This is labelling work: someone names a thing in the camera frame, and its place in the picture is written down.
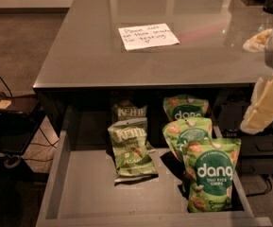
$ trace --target gray tabletop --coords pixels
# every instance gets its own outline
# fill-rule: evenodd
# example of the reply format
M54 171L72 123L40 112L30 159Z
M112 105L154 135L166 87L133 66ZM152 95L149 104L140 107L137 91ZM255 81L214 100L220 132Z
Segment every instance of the gray tabletop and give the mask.
M119 27L161 23L180 44L126 51ZM273 70L243 44L270 27L240 0L74 0L34 88L254 83Z

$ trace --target paper note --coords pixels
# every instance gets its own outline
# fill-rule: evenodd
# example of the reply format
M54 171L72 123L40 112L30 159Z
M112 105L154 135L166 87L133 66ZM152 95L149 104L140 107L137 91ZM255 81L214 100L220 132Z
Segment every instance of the paper note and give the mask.
M11 105L11 101L10 100L1 100L0 101L0 109L5 110L10 105Z
M126 50L179 44L167 24L118 28Z

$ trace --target table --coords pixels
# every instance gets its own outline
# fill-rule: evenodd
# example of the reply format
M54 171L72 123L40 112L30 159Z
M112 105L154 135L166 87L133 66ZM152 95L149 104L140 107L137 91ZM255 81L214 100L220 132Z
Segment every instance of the table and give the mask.
M119 27L159 23L167 23L179 45L125 50ZM271 226L269 218L252 215L236 174L241 211L187 214L173 192L179 179L159 157L168 151L159 148L163 97L190 92L214 105L223 90L271 76L263 53L242 48L269 27L273 15L240 0L74 0L34 84L60 136L38 226ZM113 92L132 92L136 104L150 108L159 182L114 188L106 154Z

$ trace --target brown floor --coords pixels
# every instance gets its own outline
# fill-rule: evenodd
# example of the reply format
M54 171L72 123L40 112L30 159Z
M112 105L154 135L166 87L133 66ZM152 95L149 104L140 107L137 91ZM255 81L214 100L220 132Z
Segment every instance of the brown floor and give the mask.
M64 16L63 13L0 14L0 76L15 96L33 93L33 83ZM8 92L0 80L1 91ZM46 119L43 122L43 131L52 143L57 140ZM48 145L40 132L34 142ZM53 156L51 150L39 149L39 145L33 144L26 157L48 159L50 156ZM28 165L22 166L23 172L27 172L27 166L32 165L32 160L26 162ZM38 162L31 167L45 173L48 172L49 164ZM266 184L259 175L242 174L240 179L246 194L266 189ZM35 226L44 188L45 183L41 182L22 179L10 181L0 198L0 226ZM250 197L248 201L254 216L270 217L273 222L273 189L266 195Z

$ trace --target snack bag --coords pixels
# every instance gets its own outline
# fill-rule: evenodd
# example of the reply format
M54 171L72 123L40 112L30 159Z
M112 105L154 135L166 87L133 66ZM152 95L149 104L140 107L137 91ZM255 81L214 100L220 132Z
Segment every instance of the snack bag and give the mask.
M128 120L132 118L139 118L146 116L146 108L137 108L128 99L121 100L119 103L113 104L112 110L112 122L116 123L118 121ZM155 152L154 147L146 141L146 149L149 153Z
M212 131L212 120L205 117L180 119L168 123L162 129L167 145L181 162L183 162L182 147L192 141L212 138Z
M218 138L183 147L186 177L190 180L189 211L216 212L231 206L232 176L241 140Z
M115 182L136 181L158 175L149 157L145 117L118 121L108 128L115 157Z
M170 121L187 117L202 117L208 111L209 102L190 95L166 97L163 100L164 111Z

